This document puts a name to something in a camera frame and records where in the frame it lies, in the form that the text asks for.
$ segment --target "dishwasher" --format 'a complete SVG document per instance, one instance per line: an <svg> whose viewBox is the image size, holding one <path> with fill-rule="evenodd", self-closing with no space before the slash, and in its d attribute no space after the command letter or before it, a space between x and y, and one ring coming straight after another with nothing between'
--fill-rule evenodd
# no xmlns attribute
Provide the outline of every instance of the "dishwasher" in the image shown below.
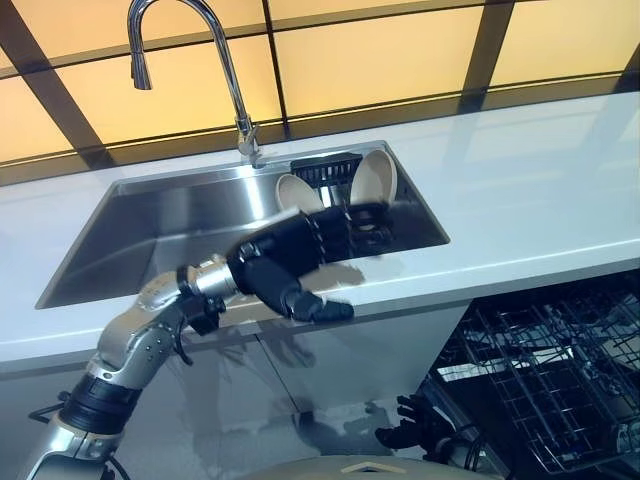
<svg viewBox="0 0 640 480"><path fill-rule="evenodd" d="M419 393L499 478L640 479L639 385L633 270L474 300Z"/></svg>

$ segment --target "kitchen sink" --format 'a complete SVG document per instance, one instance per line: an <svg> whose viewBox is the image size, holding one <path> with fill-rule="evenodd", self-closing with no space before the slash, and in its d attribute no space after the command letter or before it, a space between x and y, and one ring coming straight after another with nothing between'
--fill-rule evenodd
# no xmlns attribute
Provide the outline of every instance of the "kitchen sink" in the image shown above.
<svg viewBox="0 0 640 480"><path fill-rule="evenodd" d="M276 182L290 172L292 162L321 162L343 152L366 155L374 149L384 149L398 171L396 199L388 210L391 240L378 250L355 252L352 258L448 243L385 142L276 157L261 169L233 165L153 175L111 185L36 307L132 295L159 273L224 254L279 212ZM325 206L348 198L334 195L332 187L321 187L318 193Z"/></svg>

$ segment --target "wire rack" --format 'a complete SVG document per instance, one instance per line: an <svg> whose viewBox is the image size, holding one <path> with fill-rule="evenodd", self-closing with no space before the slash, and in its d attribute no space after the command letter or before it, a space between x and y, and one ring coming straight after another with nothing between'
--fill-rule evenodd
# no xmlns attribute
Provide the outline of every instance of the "wire rack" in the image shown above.
<svg viewBox="0 0 640 480"><path fill-rule="evenodd" d="M604 287L480 302L456 330L549 473L640 452L640 295Z"/></svg>

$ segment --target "chrome faucet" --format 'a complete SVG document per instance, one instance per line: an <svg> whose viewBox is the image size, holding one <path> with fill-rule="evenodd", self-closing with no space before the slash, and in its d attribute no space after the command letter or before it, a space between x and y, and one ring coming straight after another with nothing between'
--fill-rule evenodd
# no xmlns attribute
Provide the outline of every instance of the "chrome faucet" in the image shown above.
<svg viewBox="0 0 640 480"><path fill-rule="evenodd" d="M142 43L142 17L147 7L157 0L133 0L129 7L127 25L129 31L129 46L131 47L131 77L133 85L140 90L151 90L151 79L144 58L144 45ZM258 125L251 122L251 117L244 108L244 101L240 93L240 85L233 68L231 53L224 36L224 30L220 20L213 13L211 7L204 0L180 0L196 10L207 22L209 29L218 47L218 54L222 62L224 76L227 79L233 107L236 110L236 126L238 127L238 150L242 154L243 161L248 160L254 168L258 167L260 148L256 139Z"/></svg>

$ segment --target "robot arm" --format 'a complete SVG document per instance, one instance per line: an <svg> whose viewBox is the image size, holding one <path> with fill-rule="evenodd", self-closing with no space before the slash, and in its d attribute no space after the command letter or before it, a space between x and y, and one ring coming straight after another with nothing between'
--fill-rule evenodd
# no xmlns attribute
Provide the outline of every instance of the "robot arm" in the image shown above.
<svg viewBox="0 0 640 480"><path fill-rule="evenodd" d="M174 350L189 362L182 330L189 325L201 335L215 330L224 302L238 292L256 294L297 321L352 318L351 305L324 302L298 281L323 263L346 258L352 240L346 210L289 214L240 241L226 258L214 256L151 280L134 305L105 327L82 379L52 417L18 480L58 478L54 469L71 460L78 465L75 474L84 472L78 478L107 478L104 463L117 449L144 387Z"/></svg>

